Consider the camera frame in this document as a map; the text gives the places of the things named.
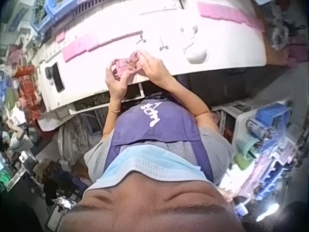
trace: gray shirt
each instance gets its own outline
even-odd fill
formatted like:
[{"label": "gray shirt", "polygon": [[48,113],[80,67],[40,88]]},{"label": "gray shirt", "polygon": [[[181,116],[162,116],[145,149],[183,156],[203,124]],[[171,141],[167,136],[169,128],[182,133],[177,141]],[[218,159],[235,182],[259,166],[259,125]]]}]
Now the gray shirt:
[{"label": "gray shirt", "polygon": [[[205,128],[199,128],[199,132],[202,143],[208,153],[209,161],[213,172],[214,184],[217,185],[223,178],[228,168],[228,165],[235,154],[234,149],[232,148],[231,144],[217,132]],[[84,160],[86,162],[86,165],[88,166],[89,176],[93,182],[95,182],[103,175],[103,170],[107,154],[111,145],[112,136],[113,131],[103,142],[98,143],[84,156]],[[160,148],[166,149],[184,158],[190,163],[197,165],[197,160],[190,142],[178,141],[173,143],[164,143],[146,141],[131,145],[123,145],[120,148],[120,152],[122,152],[129,146],[144,144],[155,145]]]}]

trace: bracelet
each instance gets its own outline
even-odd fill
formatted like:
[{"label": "bracelet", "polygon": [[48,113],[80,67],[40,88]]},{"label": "bracelet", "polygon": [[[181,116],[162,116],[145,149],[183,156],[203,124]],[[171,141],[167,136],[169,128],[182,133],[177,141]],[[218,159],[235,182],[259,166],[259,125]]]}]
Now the bracelet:
[{"label": "bracelet", "polygon": [[114,114],[118,114],[118,113],[121,112],[121,109],[119,109],[119,110],[112,110],[112,109],[110,108],[110,105],[108,105],[108,110],[109,110],[110,112],[114,113]]}]

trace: eyebrow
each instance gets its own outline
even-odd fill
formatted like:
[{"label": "eyebrow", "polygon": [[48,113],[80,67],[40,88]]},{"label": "eyebrow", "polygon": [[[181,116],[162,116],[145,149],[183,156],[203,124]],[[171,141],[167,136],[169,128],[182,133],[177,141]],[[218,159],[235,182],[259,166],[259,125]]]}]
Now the eyebrow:
[{"label": "eyebrow", "polygon": [[171,206],[156,210],[156,214],[220,214],[227,210],[224,207],[208,204],[208,205],[184,205]]}]

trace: light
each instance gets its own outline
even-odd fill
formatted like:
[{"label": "light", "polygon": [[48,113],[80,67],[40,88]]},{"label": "light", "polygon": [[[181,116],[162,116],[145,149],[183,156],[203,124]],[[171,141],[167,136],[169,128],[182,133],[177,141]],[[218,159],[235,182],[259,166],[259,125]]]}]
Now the light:
[{"label": "light", "polygon": [[269,215],[272,215],[273,213],[275,213],[278,209],[279,209],[279,204],[272,204],[269,208],[268,208],[268,210],[265,212],[265,213],[263,213],[263,214],[261,214],[257,219],[256,219],[256,221],[261,221],[261,220],[263,220],[264,218],[266,218],[267,216],[269,216]]}]

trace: purple apron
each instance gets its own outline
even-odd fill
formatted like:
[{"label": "purple apron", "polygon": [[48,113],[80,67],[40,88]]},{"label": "purple apron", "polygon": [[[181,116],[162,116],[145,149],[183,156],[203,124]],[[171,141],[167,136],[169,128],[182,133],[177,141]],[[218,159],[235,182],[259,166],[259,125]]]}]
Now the purple apron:
[{"label": "purple apron", "polygon": [[194,117],[178,104],[166,100],[144,100],[119,116],[104,171],[119,155],[122,145],[147,140],[164,143],[190,142],[198,166],[206,178],[213,182],[208,154]]}]

